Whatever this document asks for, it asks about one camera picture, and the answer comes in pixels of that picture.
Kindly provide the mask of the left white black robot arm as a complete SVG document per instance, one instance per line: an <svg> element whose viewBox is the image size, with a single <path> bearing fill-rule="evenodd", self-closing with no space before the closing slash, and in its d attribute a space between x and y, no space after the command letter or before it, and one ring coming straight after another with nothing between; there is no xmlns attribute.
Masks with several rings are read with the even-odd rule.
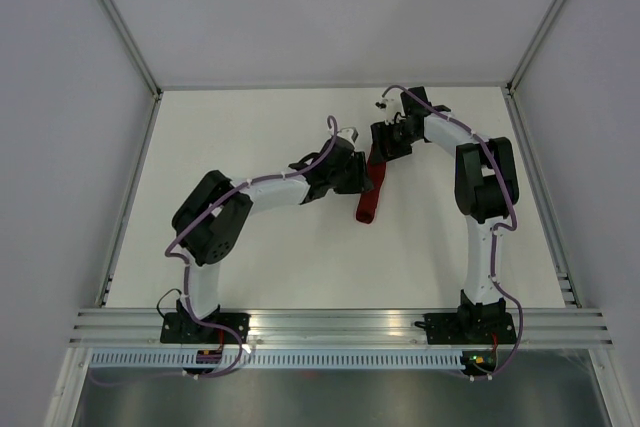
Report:
<svg viewBox="0 0 640 427"><path fill-rule="evenodd" d="M328 140L284 171L232 180L218 170L205 174L171 220L174 240L165 256L185 266L181 303L187 311L184 332L206 343L218 331L219 276L222 261L235 247L252 215L305 205L332 191L359 195L373 189L366 154L342 137Z"/></svg>

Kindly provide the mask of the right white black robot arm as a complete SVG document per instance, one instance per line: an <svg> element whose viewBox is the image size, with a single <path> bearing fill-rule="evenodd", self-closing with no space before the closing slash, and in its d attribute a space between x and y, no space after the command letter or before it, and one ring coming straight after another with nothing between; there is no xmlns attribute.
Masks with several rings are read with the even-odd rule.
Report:
<svg viewBox="0 0 640 427"><path fill-rule="evenodd" d="M434 105L423 87L383 93L385 118L371 126L372 162L383 164L424 141L454 160L454 198L467 226L467 273L453 313L426 313L416 327L430 345L514 344L517 334L507 310L512 296L500 285L502 234L517 228L519 185L511 141L486 137L444 105Z"/></svg>

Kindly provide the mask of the dark red cloth napkin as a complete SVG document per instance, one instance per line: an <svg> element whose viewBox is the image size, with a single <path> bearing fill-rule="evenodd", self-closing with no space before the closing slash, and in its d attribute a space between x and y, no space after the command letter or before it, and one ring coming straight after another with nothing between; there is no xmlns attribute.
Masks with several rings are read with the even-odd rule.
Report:
<svg viewBox="0 0 640 427"><path fill-rule="evenodd" d="M363 224L371 224L375 220L379 198L386 177L386 164L367 163L367 173L372 182L372 189L362 193L356 209L355 218Z"/></svg>

